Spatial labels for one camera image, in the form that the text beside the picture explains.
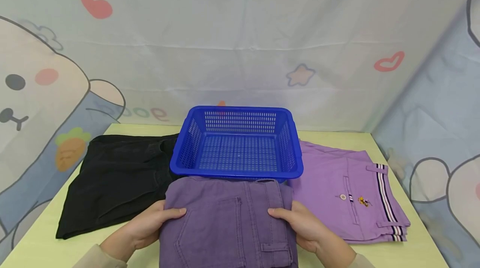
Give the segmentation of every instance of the bear pink cheek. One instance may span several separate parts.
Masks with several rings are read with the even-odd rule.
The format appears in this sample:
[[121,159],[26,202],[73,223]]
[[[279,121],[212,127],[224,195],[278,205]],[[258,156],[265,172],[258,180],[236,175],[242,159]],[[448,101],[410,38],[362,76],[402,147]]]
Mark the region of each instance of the bear pink cheek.
[[43,69],[35,75],[35,82],[39,85],[50,85],[57,81],[59,72],[55,69]]

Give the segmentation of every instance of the basket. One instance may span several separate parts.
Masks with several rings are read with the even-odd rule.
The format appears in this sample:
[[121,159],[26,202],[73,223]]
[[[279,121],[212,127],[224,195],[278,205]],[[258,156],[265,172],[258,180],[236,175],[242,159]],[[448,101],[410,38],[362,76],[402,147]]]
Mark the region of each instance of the basket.
[[277,107],[196,106],[183,122],[170,161],[173,173],[285,179],[303,173],[292,114]]

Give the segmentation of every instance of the purple jeans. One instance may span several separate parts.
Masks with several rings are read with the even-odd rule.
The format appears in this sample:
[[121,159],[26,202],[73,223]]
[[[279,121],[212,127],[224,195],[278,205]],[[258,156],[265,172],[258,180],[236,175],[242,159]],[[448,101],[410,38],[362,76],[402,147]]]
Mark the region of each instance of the purple jeans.
[[166,195],[165,209],[186,207],[187,214],[162,226],[160,267],[298,267],[295,232],[267,212],[291,209],[290,187],[185,177]]
[[288,182],[293,199],[348,243],[407,240],[410,221],[392,194],[387,166],[372,163],[366,151],[300,147],[303,174]]

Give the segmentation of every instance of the sleeve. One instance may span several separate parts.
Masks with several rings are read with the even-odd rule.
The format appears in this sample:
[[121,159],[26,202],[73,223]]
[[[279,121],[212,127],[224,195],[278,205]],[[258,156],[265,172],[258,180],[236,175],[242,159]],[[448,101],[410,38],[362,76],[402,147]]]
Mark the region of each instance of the sleeve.
[[372,263],[363,255],[357,254],[353,263],[348,266],[348,268],[375,268]]
[[127,264],[107,255],[95,244],[73,268],[127,268]]

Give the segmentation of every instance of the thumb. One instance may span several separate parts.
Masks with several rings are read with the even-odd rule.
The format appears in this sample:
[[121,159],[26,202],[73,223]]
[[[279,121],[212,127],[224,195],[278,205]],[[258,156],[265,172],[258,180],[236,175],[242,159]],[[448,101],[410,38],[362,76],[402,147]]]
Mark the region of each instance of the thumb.
[[178,219],[185,215],[187,212],[186,208],[170,208],[168,210],[161,211],[161,216],[163,221],[170,219]]
[[280,218],[284,219],[288,223],[293,222],[294,214],[292,211],[289,211],[285,208],[269,208],[268,209],[268,214],[271,215],[274,218]]

